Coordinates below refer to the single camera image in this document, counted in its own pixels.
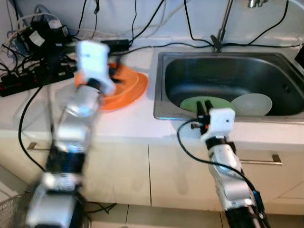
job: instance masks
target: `black cable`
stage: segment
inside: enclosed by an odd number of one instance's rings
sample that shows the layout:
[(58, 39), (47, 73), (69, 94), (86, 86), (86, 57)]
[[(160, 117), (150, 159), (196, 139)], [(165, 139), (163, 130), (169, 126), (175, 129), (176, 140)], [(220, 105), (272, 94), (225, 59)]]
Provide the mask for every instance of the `black cable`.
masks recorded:
[(80, 22), (79, 22), (79, 24), (78, 24), (78, 29), (79, 29), (79, 30), (77, 31), (77, 33), (76, 33), (75, 35), (73, 35), (73, 37), (77, 36), (77, 35), (79, 34), (79, 32), (80, 32), (81, 23), (82, 23), (82, 20), (83, 20), (83, 18), (84, 18), (84, 13), (85, 13), (85, 8), (86, 8), (86, 1), (87, 1), (87, 0), (85, 0), (84, 5), (83, 5), (83, 7), (82, 7), (81, 18), (80, 18)]
[(135, 23), (136, 17), (137, 17), (137, 0), (135, 0), (135, 16), (134, 16), (133, 23), (132, 23), (132, 40), (131, 40), (130, 46), (132, 46), (133, 41), (134, 41), (134, 23)]
[(164, 48), (166, 46), (170, 46), (170, 45), (174, 45), (174, 44), (179, 44), (179, 45), (186, 45), (186, 46), (189, 46), (189, 47), (192, 47), (192, 48), (207, 48), (207, 47), (211, 47), (212, 45), (205, 45), (205, 46), (194, 46), (192, 44), (187, 44), (187, 43), (181, 43), (181, 42), (173, 42), (173, 43), (169, 43), (169, 44), (165, 44), (165, 45), (159, 45), (159, 46), (143, 46), (143, 47), (138, 47), (138, 48), (135, 48), (133, 50), (129, 50), (129, 51), (126, 51), (126, 52), (122, 52), (122, 53), (111, 53), (110, 55), (111, 56), (124, 56), (124, 55), (127, 55), (127, 54), (130, 54), (132, 52), (135, 52), (135, 51), (138, 51), (138, 50), (141, 50), (141, 49), (145, 49), (145, 48)]
[(17, 9), (16, 0), (13, 0), (13, 5), (14, 5), (15, 14), (16, 14), (16, 19), (18, 21), (19, 20), (19, 15), (18, 15), (18, 9)]
[(110, 205), (109, 207), (107, 207), (108, 212), (110, 212), (110, 210), (112, 210), (116, 205), (117, 205), (117, 203), (114, 203), (114, 204)]
[(238, 43), (226, 43), (223, 44), (223, 46), (226, 47), (247, 47), (247, 46), (251, 46), (251, 47), (262, 47), (262, 48), (295, 48), (298, 46), (301, 46), (302, 44), (297, 44), (297, 45), (290, 45), (290, 46), (273, 46), (273, 45), (260, 45), (260, 44), (238, 44)]
[(6, 65), (4, 65), (3, 63), (0, 63), (0, 66), (4, 67), (4, 69), (0, 69), (0, 70), (7, 71), (8, 74), (11, 75), (11, 71), (10, 71), (10, 69)]
[(79, 41), (82, 40), (82, 39), (79, 39), (78, 37), (73, 37), (73, 36), (72, 36), (72, 38), (74, 38), (74, 39), (76, 39), (76, 40), (79, 40)]
[(192, 122), (196, 122), (197, 120), (196, 119), (192, 119), (192, 120), (188, 120), (186, 122), (184, 122), (181, 126), (179, 126), (178, 130), (177, 130), (177, 140), (179, 141), (179, 144), (181, 146), (181, 148), (185, 151), (185, 153), (190, 156), (192, 159), (198, 161), (198, 162), (202, 162), (202, 163), (205, 163), (205, 164), (209, 164), (209, 165), (217, 165), (217, 166), (221, 166), (221, 167), (224, 167), (224, 168), (227, 168), (229, 170), (232, 170), (233, 172), (237, 173), (238, 175), (240, 175), (244, 181), (247, 183), (248, 187), (250, 188), (250, 190), (252, 191), (257, 191), (255, 186), (251, 183), (251, 181), (244, 175), (242, 174), (240, 171), (228, 166), (228, 165), (225, 165), (225, 164), (221, 164), (221, 163), (217, 163), (217, 162), (212, 162), (212, 161), (207, 161), (207, 160), (203, 160), (203, 159), (199, 159), (195, 156), (193, 156), (187, 149), (186, 147), (183, 145), (183, 143), (181, 142), (181, 137), (180, 137), (180, 132), (181, 132), (181, 129), (183, 128), (183, 126), (189, 124), (189, 123), (192, 123)]
[(17, 51), (11, 49), (10, 47), (8, 47), (8, 46), (6, 46), (6, 45), (4, 45), (4, 44), (2, 44), (2, 46), (3, 46), (4, 48), (10, 50), (11, 52), (15, 53), (15, 54), (18, 54), (18, 55), (20, 55), (20, 56), (22, 56), (22, 57), (26, 57), (24, 54), (22, 54), (22, 53), (20, 53), (20, 52), (17, 52)]
[(25, 71), (24, 64), (26, 64), (26, 63), (29, 62), (29, 61), (32, 61), (32, 58), (33, 58), (33, 56), (27, 56), (27, 57), (25, 57), (25, 58), (22, 60), (21, 64), (17, 67), (17, 69), (19, 69), (20, 67), (22, 67), (22, 70)]
[(97, 210), (87, 211), (86, 213), (88, 213), (88, 214), (97, 213), (97, 212), (100, 212), (100, 211), (103, 211), (103, 210), (104, 210), (107, 214), (109, 214), (109, 211), (110, 211), (113, 207), (115, 207), (115, 206), (117, 205), (117, 203), (113, 203), (113, 204), (111, 204), (111, 205), (108, 206), (108, 207), (104, 207), (104, 206), (102, 206), (102, 205), (101, 205), (100, 203), (98, 203), (98, 202), (88, 202), (88, 203), (96, 204), (96, 205), (98, 205), (98, 206), (101, 207), (100, 209), (97, 209)]
[(94, 28), (94, 32), (93, 32), (93, 35), (92, 35), (92, 39), (93, 39), (93, 37), (95, 35), (95, 32), (96, 32), (96, 29), (97, 29), (97, 14), (98, 14), (98, 12), (100, 10), (99, 0), (95, 0), (95, 2), (96, 2), (96, 8), (94, 10), (94, 14), (95, 14), (95, 28)]
[(94, 0), (96, 2), (96, 8), (94, 10), (94, 14), (97, 14), (100, 10), (99, 0)]
[(95, 14), (95, 28), (94, 28), (94, 32), (93, 32), (93, 35), (92, 35), (91, 39), (93, 39), (93, 37), (95, 35), (95, 32), (96, 32), (96, 29), (97, 29), (97, 13)]
[(204, 40), (204, 39), (195, 39), (192, 35), (192, 30), (191, 30), (191, 24), (190, 24), (190, 20), (189, 20), (189, 15), (188, 15), (188, 8), (187, 8), (187, 2), (186, 0), (184, 0), (184, 6), (185, 6), (185, 12), (186, 12), (186, 17), (187, 17), (187, 23), (188, 23), (188, 28), (189, 28), (189, 32), (190, 32), (190, 36), (191, 36), (191, 39), (192, 40), (195, 40), (195, 41), (203, 41), (211, 46), (213, 46), (209, 41), (207, 40)]
[[(104, 210), (107, 214), (109, 214), (109, 212), (107, 211), (107, 208), (105, 208), (103, 205), (101, 205), (101, 203), (92, 202), (92, 201), (91, 201), (91, 202), (88, 202), (88, 203), (90, 203), (90, 204), (96, 204), (96, 205), (100, 206), (101, 209), (99, 209), (98, 211)], [(95, 210), (93, 210), (93, 211), (87, 211), (87, 213), (95, 213)]]
[(24, 116), (25, 113), (30, 105), (30, 103), (34, 100), (34, 98), (36, 97), (36, 95), (39, 93), (39, 91), (42, 89), (42, 86), (39, 87), (39, 89), (34, 93), (34, 95), (30, 98), (30, 100), (28, 101), (28, 103), (25, 105), (25, 108), (23, 109), (23, 112), (21, 114), (21, 118), (20, 118), (20, 123), (19, 123), (19, 128), (18, 128), (18, 140), (20, 143), (20, 146), (23, 150), (23, 152), (25, 153), (25, 155), (32, 161), (34, 162), (42, 171), (45, 171), (45, 169), (37, 162), (35, 161), (27, 152), (27, 150), (25, 149), (23, 142), (22, 142), (22, 138), (21, 138), (21, 133), (22, 133), (22, 125), (23, 125), (23, 120), (24, 120)]
[(253, 44), (257, 39), (259, 39), (262, 35), (264, 35), (265, 33), (267, 33), (268, 31), (272, 30), (273, 28), (277, 27), (278, 25), (280, 25), (286, 15), (287, 15), (287, 11), (288, 11), (288, 5), (289, 5), (289, 1), (286, 2), (286, 6), (285, 6), (285, 10), (284, 10), (284, 14), (283, 17), (280, 19), (280, 21), (278, 23), (276, 23), (274, 26), (271, 26), (270, 28), (266, 29), (264, 32), (262, 32), (260, 35), (258, 35), (254, 40), (252, 40), (251, 42), (247, 43), (247, 44), (238, 44), (238, 43), (226, 43), (223, 44), (224, 46), (240, 46), (240, 47), (246, 47), (246, 46), (253, 46), (253, 47), (263, 47), (263, 48), (294, 48), (294, 47), (298, 47), (301, 46), (301, 44), (298, 45), (290, 45), (290, 46), (272, 46), (272, 45), (259, 45), (259, 44)]
[(165, 0), (161, 0), (160, 4), (158, 5), (158, 7), (156, 8), (155, 12), (153, 13), (150, 21), (148, 22), (148, 24), (142, 29), (142, 31), (140, 33), (138, 33), (134, 38), (132, 38), (132, 40), (130, 41), (129, 44), (132, 44), (133, 41), (138, 38), (142, 33), (144, 33), (144, 31), (149, 27), (149, 25), (151, 24), (152, 20), (154, 19), (155, 15), (157, 14), (158, 10), (160, 9), (160, 7), (162, 6), (163, 2)]
[(281, 18), (280, 21), (278, 23), (276, 23), (274, 26), (271, 26), (270, 28), (266, 29), (264, 32), (262, 32), (260, 35), (258, 35), (254, 40), (252, 40), (251, 42), (249, 42), (247, 45), (251, 45), (257, 39), (259, 39), (262, 35), (264, 35), (265, 33), (267, 33), (269, 30), (271, 30), (271, 29), (277, 27), (278, 25), (280, 25), (283, 22), (283, 20), (285, 19), (285, 17), (286, 17), (286, 14), (287, 14), (287, 11), (288, 11), (288, 4), (289, 4), (289, 1), (286, 2), (284, 15), (283, 15), (283, 17)]

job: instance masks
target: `green plate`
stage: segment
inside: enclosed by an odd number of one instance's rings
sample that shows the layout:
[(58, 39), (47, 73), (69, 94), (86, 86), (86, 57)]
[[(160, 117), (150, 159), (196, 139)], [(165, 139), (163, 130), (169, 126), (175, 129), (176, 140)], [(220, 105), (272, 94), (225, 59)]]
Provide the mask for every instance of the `green plate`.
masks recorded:
[(195, 96), (195, 97), (187, 98), (186, 100), (182, 101), (182, 103), (180, 104), (180, 108), (196, 113), (197, 111), (196, 103), (200, 101), (205, 107), (205, 101), (207, 100), (211, 101), (214, 108), (231, 108), (232, 110), (235, 111), (235, 108), (231, 102), (212, 96)]

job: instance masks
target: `white cable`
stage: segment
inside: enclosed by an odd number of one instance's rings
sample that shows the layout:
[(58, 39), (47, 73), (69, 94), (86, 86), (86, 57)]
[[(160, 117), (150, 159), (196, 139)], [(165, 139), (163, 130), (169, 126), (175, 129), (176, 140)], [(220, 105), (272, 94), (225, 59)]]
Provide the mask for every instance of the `white cable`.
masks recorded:
[(26, 15), (22, 18), (19, 18), (19, 20), (17, 20), (17, 26), (20, 24), (20, 22), (22, 22), (22, 20), (24, 20), (26, 18), (32, 18), (34, 16), (42, 16), (42, 15), (50, 15), (50, 16), (53, 16), (54, 18), (56, 18), (57, 20), (60, 20), (59, 17), (57, 17), (56, 15), (51, 14), (51, 13), (34, 13), (34, 14), (31, 14), (31, 15)]
[(304, 10), (304, 2), (300, 3), (298, 0), (289, 0), (289, 1), (300, 7), (302, 10)]
[(11, 40), (17, 35), (17, 32), (13, 32), (10, 37), (7, 39), (7, 41), (5, 41), (4, 45), (5, 46), (10, 46), (10, 42)]
[(160, 22), (159, 26), (157, 27), (157, 29), (153, 33), (145, 36), (144, 38), (149, 38), (149, 37), (153, 36), (160, 29), (161, 24), (163, 23), (163, 19), (165, 18), (166, 6), (167, 6), (167, 1), (165, 0), (164, 6), (163, 6), (163, 11), (162, 11), (162, 16), (161, 16), (161, 22)]
[[(69, 29), (71, 29), (71, 30), (79, 30), (79, 31), (94, 32), (94, 30), (92, 30), (92, 29), (85, 29), (85, 28), (80, 28), (79, 29), (79, 28), (70, 28), (69, 27)], [(95, 32), (99, 33), (100, 35), (105, 35), (105, 36), (109, 36), (109, 37), (116, 37), (117, 36), (116, 34), (113, 34), (113, 33), (101, 32), (101, 31), (98, 31), (98, 30), (96, 30)]]

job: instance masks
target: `faucet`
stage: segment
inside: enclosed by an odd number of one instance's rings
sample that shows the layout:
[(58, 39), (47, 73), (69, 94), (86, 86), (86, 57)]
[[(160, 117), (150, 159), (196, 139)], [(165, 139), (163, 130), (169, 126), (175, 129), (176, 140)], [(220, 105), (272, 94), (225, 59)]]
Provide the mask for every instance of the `faucet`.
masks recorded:
[(268, 0), (249, 0), (248, 8), (261, 7), (265, 2), (268, 2)]
[[(256, 6), (261, 7), (261, 6), (263, 6), (263, 3), (265, 3), (265, 2), (268, 2), (268, 0), (249, 0), (248, 8), (255, 8)], [(220, 30), (218, 31), (218, 36), (215, 37), (214, 35), (211, 35), (211, 40), (214, 44), (214, 47), (212, 48), (212, 52), (218, 52), (219, 53), (221, 51), (222, 47), (223, 47), (223, 45), (221, 45), (221, 42), (223, 41), (224, 36), (225, 36), (226, 25), (227, 25), (228, 18), (229, 18), (229, 15), (230, 15), (232, 3), (233, 3), (233, 0), (228, 1), (228, 5), (226, 7), (223, 23), (222, 23), (222, 26), (221, 26)]]

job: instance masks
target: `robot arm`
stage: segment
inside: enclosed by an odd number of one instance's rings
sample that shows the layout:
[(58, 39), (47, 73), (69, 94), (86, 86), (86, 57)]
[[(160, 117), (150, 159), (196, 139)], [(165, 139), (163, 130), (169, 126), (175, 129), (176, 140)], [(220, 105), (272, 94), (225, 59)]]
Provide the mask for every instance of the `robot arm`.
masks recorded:
[(26, 215), (26, 227), (82, 227), (84, 198), (79, 194), (82, 169), (89, 151), (93, 124), (103, 94), (115, 85), (109, 78), (105, 45), (91, 41), (78, 45), (78, 69), (85, 85), (80, 85), (66, 105), (47, 159), (46, 172), (34, 191)]
[(231, 228), (268, 228), (264, 206), (259, 192), (245, 177), (242, 164), (236, 155), (234, 143), (227, 137), (232, 130), (235, 112), (230, 108), (214, 109), (211, 102), (198, 102), (198, 122), (208, 148), (211, 165), (209, 171)]

